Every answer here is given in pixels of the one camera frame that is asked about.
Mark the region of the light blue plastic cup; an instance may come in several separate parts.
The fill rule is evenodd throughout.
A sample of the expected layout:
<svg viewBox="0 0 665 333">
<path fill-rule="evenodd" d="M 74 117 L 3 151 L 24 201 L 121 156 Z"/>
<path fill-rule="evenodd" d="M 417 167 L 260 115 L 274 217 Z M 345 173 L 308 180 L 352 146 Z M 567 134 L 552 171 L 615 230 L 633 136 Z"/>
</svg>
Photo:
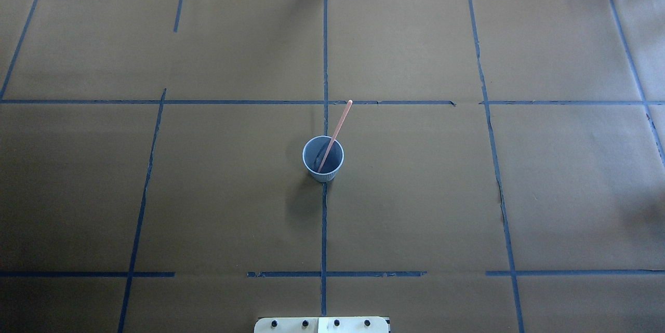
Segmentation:
<svg viewBox="0 0 665 333">
<path fill-rule="evenodd" d="M 304 144 L 302 163 L 315 181 L 331 182 L 344 163 L 344 149 L 329 136 L 313 137 Z"/>
</svg>

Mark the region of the pink chopstick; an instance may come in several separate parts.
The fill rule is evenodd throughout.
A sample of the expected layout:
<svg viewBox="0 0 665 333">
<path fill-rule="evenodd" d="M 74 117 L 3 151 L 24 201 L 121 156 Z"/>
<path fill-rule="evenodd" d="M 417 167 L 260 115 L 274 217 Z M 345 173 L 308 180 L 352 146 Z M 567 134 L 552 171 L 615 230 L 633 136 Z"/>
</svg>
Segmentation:
<svg viewBox="0 0 665 333">
<path fill-rule="evenodd" d="M 347 101 L 347 103 L 344 107 L 344 110 L 342 111 L 342 115 L 339 118 L 339 122 L 337 123 L 335 131 L 333 132 L 332 137 L 330 137 L 330 141 L 328 142 L 328 145 L 325 149 L 325 153 L 323 154 L 323 157 L 320 160 L 318 170 L 317 170 L 318 174 L 321 173 L 321 171 L 322 171 L 322 169 L 323 169 L 323 167 L 326 163 L 328 155 L 330 154 L 330 150 L 332 149 L 333 144 L 335 143 L 335 141 L 338 137 L 338 134 L 339 134 L 339 132 L 342 128 L 342 125 L 343 125 L 344 121 L 346 120 L 346 117 L 347 117 L 349 111 L 351 110 L 352 104 L 353 104 L 353 101 L 351 99 L 349 99 L 349 101 Z"/>
</svg>

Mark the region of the white column base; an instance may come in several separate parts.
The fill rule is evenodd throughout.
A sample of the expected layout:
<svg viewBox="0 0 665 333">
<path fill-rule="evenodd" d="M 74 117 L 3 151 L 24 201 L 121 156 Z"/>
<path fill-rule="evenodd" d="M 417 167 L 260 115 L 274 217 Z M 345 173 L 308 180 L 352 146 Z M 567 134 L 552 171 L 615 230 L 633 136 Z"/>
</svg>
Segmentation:
<svg viewBox="0 0 665 333">
<path fill-rule="evenodd" d="M 391 325 L 381 316 L 275 317 L 258 319 L 254 332 L 391 332 Z"/>
</svg>

